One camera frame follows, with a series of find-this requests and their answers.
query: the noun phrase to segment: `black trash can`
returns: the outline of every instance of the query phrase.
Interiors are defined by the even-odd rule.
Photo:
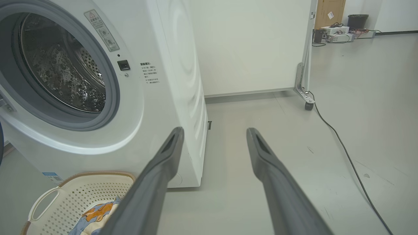
[[[363,29],[369,15],[348,15],[348,24],[350,28]]]

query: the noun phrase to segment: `blue label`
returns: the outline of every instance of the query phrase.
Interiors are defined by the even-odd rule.
[[[43,175],[45,176],[58,176],[56,173],[54,172],[42,172]]]

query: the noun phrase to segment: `clothing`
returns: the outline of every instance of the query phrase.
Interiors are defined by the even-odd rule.
[[[113,202],[95,205],[82,215],[69,235],[98,235],[120,201],[121,199],[116,197]]]

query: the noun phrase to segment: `concrete floor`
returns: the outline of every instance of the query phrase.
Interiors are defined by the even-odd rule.
[[[418,34],[313,48],[311,91],[396,235],[418,224]],[[385,234],[333,132],[294,92],[207,99],[200,188],[170,189],[158,234],[274,234],[245,130],[257,128],[336,235]],[[18,234],[53,184],[17,151],[0,167],[0,231]]]

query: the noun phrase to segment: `white washing machine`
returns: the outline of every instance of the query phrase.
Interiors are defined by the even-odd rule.
[[[208,120],[188,10],[183,0],[0,0],[9,141],[58,184],[86,171],[139,175],[182,126],[169,187],[200,186]]]

